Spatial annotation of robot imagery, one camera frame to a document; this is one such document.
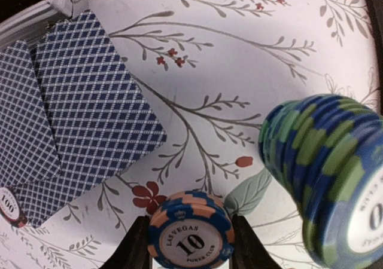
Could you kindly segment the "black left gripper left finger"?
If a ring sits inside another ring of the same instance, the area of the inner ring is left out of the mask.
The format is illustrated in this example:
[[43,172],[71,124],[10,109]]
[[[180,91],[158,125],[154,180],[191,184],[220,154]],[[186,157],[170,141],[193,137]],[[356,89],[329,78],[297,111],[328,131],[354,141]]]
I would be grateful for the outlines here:
[[139,216],[100,269],[149,269],[148,228],[150,218]]

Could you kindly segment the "blue peach poker chip stack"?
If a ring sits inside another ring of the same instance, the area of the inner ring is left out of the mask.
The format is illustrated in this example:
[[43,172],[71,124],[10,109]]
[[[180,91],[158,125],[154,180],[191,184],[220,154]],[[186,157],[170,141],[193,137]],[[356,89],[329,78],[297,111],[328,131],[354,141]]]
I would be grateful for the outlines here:
[[234,243],[222,200],[205,192],[170,195],[149,223],[148,252],[165,268],[217,268],[232,256]]

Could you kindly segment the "grey playing card deck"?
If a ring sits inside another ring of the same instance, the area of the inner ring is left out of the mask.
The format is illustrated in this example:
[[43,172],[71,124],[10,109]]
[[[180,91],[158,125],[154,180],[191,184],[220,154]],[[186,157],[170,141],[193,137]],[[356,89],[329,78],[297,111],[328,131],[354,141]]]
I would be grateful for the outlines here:
[[38,228],[166,132],[91,11],[1,51],[1,188]]

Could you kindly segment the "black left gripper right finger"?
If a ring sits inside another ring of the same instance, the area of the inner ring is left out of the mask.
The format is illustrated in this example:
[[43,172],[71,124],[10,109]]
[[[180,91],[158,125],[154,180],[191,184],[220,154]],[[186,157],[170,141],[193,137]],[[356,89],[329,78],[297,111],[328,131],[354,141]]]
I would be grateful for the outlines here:
[[277,268],[244,216],[233,215],[232,224],[235,232],[232,268]]

